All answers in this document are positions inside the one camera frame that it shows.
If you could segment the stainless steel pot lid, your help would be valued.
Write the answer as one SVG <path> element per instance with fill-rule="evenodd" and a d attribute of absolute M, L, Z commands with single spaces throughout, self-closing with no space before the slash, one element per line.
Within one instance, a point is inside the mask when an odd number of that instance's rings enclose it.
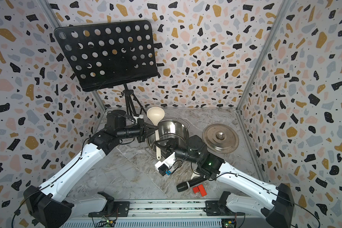
<path fill-rule="evenodd" d="M 202 139 L 211 151 L 220 154 L 232 153 L 239 146 L 239 138 L 236 131 L 220 123 L 208 125 L 203 130 Z"/>

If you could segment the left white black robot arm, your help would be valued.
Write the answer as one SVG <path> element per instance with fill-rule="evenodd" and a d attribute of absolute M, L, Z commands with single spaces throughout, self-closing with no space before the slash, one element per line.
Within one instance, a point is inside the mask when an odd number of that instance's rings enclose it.
<path fill-rule="evenodd" d="M 114 198 L 105 192 L 75 200 L 67 195 L 95 164 L 125 139 L 142 143 L 155 134 L 159 121 L 154 120 L 151 110 L 147 116 L 151 123 L 146 123 L 142 116 L 132 117 L 124 110 L 108 112 L 105 127 L 91 136 L 66 166 L 39 187 L 31 185 L 24 191 L 29 214 L 46 228 L 59 228 L 67 220 L 84 214 L 114 214 Z"/>

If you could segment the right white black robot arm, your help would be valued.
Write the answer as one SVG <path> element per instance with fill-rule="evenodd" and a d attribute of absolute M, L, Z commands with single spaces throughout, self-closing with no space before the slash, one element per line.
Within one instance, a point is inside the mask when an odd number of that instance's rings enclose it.
<path fill-rule="evenodd" d="M 207 145 L 197 135 L 190 137 L 185 146 L 179 146 L 178 140 L 174 138 L 158 141 L 156 145 L 167 158 L 197 165 L 198 177 L 178 184 L 178 192 L 207 180 L 220 181 L 247 194 L 247 197 L 238 197 L 224 192 L 219 202 L 225 209 L 260 216 L 274 228 L 291 226 L 294 201 L 287 185 L 275 186 L 243 173 L 224 159 L 208 152 Z"/>

